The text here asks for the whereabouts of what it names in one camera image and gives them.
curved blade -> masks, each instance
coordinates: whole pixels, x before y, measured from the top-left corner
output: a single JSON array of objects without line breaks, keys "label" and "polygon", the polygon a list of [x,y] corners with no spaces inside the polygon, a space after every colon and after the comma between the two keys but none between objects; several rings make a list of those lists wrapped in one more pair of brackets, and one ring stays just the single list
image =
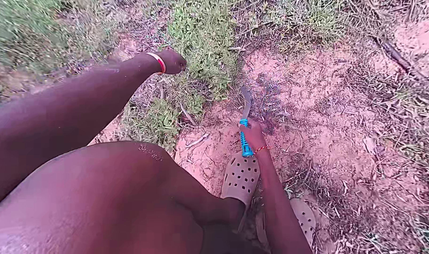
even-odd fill
[{"label": "curved blade", "polygon": [[240,90],[241,90],[241,93],[243,94],[244,102],[245,102],[243,116],[241,117],[241,119],[247,119],[247,116],[249,115],[249,111],[251,110],[251,95],[249,94],[248,91],[246,91],[244,86],[242,86]]}]

leg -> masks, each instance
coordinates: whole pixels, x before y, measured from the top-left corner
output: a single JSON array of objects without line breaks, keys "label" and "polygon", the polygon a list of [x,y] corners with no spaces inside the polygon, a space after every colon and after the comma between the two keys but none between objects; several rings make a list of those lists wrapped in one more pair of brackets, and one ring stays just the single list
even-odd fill
[{"label": "leg", "polygon": [[198,253],[196,221],[231,222],[235,202],[157,146],[98,144],[47,162],[0,204],[0,250]]}]

dirt ground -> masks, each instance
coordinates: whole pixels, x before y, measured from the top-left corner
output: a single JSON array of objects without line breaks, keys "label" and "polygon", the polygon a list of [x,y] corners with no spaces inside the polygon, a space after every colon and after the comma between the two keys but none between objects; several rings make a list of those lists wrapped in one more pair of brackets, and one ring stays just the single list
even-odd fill
[{"label": "dirt ground", "polygon": [[[429,19],[398,26],[395,44],[429,76]],[[403,72],[381,51],[369,57],[376,72]],[[415,163],[379,139],[391,120],[383,122],[370,100],[349,88],[345,76],[359,61],[343,43],[297,60],[262,48],[248,52],[239,86],[252,93],[250,116],[262,123],[281,181],[317,215],[316,252],[373,252],[376,243],[385,243],[393,253],[418,253],[410,223],[425,211],[427,186]],[[201,128],[184,131],[176,147],[177,163],[216,196],[230,155],[241,149],[240,100],[211,105]],[[254,195],[259,203],[260,190]],[[252,207],[244,235],[257,240],[253,224],[260,206]]]}]

red bracelet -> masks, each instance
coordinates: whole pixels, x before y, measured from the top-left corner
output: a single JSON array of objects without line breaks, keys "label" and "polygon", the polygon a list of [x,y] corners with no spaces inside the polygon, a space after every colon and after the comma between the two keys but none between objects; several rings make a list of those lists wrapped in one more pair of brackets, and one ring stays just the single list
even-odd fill
[{"label": "red bracelet", "polygon": [[257,150],[255,150],[254,154],[258,153],[258,151],[260,151],[261,149],[265,149],[265,148],[269,150],[268,146],[260,147]]},{"label": "red bracelet", "polygon": [[159,65],[161,66],[161,72],[158,72],[158,74],[161,75],[166,72],[166,65],[164,64],[164,61],[161,59],[161,57],[159,57],[155,53],[146,53],[146,54],[153,56],[158,61]]}]

twig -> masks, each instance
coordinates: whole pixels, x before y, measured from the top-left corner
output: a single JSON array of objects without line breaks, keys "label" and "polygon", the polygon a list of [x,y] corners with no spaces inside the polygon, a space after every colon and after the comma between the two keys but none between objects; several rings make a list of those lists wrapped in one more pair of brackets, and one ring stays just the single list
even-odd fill
[{"label": "twig", "polygon": [[185,114],[186,118],[189,119],[189,121],[191,121],[191,123],[194,126],[197,126],[197,124],[195,123],[195,121],[192,119],[191,115],[189,115],[189,113],[185,110],[185,108],[183,107],[182,102],[180,101],[180,108],[182,109],[183,113]]},{"label": "twig", "polygon": [[189,145],[187,145],[186,146],[186,148],[190,148],[190,147],[192,147],[192,146],[194,146],[194,145],[197,145],[197,144],[199,144],[202,140],[204,140],[204,138],[206,138],[206,137],[208,137],[208,133],[205,133],[204,135],[202,135],[198,140],[196,140],[196,141],[194,141],[194,142],[192,142],[192,143],[190,143]]},{"label": "twig", "polygon": [[419,71],[415,70],[414,67],[401,56],[400,52],[398,52],[387,40],[380,40],[378,38],[374,39],[376,43],[378,43],[387,52],[387,55],[403,67],[406,72],[415,76],[419,81],[429,83],[429,79]]}]

